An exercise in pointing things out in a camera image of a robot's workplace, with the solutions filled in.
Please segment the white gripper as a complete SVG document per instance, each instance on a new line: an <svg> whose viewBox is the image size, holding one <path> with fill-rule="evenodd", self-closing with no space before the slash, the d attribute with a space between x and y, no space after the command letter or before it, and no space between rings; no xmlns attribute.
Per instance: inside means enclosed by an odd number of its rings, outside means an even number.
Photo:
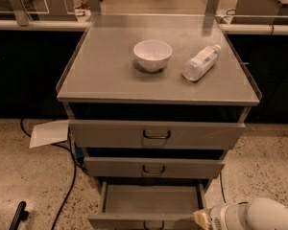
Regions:
<svg viewBox="0 0 288 230"><path fill-rule="evenodd" d="M211 210L197 210L193 217L203 230L248 230L246 208L246 202L219 204Z"/></svg>

